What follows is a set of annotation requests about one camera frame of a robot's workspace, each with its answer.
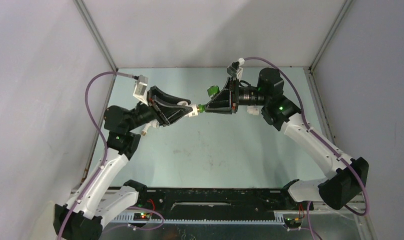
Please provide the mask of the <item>green plastic faucet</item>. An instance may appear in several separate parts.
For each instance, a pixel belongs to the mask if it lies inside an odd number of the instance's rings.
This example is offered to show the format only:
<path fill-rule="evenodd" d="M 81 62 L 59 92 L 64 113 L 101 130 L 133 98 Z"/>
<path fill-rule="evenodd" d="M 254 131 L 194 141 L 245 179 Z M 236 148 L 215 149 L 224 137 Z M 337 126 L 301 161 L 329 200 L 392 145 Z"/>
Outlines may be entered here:
<path fill-rule="evenodd" d="M 220 92 L 219 90 L 219 86 L 217 85 L 212 85 L 211 87 L 209 87 L 207 89 L 207 94 L 210 97 L 210 99 L 212 99 L 215 95 L 217 95 Z M 205 112 L 205 106 L 206 104 L 199 104 L 197 105 L 197 111 L 198 113 L 203 113 Z"/>

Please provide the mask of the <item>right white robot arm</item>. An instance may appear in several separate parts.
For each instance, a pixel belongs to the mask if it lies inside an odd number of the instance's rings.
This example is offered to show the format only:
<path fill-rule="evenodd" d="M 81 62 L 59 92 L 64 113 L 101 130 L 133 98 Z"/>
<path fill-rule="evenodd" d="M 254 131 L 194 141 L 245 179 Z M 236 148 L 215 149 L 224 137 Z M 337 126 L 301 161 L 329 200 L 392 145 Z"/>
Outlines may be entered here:
<path fill-rule="evenodd" d="M 302 110 L 284 95 L 284 79 L 278 69 L 263 68 L 253 86 L 240 80 L 240 73 L 229 71 L 223 89 L 213 85 L 207 93 L 207 113 L 234 114 L 240 106 L 260 107 L 263 119 L 301 146 L 318 165 L 324 178 L 288 183 L 281 204 L 293 209 L 300 202 L 321 201 L 330 208 L 348 208 L 348 203 L 365 190 L 369 164 L 352 158 L 333 145 L 303 118 Z"/>

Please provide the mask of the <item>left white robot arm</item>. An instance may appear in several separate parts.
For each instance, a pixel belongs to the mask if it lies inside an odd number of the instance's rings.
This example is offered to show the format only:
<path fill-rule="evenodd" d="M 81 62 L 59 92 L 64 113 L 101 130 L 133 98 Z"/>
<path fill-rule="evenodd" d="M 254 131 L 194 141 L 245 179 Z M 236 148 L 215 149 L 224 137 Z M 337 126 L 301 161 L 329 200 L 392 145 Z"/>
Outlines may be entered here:
<path fill-rule="evenodd" d="M 104 154 L 99 165 L 64 204 L 55 205 L 53 226 L 59 240 L 97 240 L 117 215 L 129 207 L 142 208 L 148 195 L 129 185 L 123 185 L 112 197 L 102 200 L 111 182 L 136 152 L 141 135 L 132 130 L 145 125 L 166 127 L 185 116 L 194 117 L 198 107 L 190 100 L 164 93 L 153 86 L 128 110 L 112 105 L 104 112 L 104 128 L 108 137 L 102 137 Z"/>

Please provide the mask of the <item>white elbow fitting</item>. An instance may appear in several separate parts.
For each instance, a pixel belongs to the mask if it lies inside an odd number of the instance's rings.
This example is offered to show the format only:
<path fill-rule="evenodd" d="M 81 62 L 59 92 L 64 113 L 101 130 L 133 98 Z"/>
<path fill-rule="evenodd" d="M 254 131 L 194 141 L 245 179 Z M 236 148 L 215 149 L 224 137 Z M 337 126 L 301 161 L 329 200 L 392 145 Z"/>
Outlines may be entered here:
<path fill-rule="evenodd" d="M 251 115 L 258 116 L 259 115 L 259 108 L 256 106 L 248 106 L 247 112 Z"/>
<path fill-rule="evenodd" d="M 186 106 L 186 107 L 190 107 L 192 109 L 191 112 L 189 112 L 188 114 L 186 114 L 186 117 L 192 118 L 192 117 L 197 117 L 199 112 L 198 112 L 198 108 L 196 104 L 188 104 L 186 101 L 180 101 L 177 103 L 180 106 Z"/>

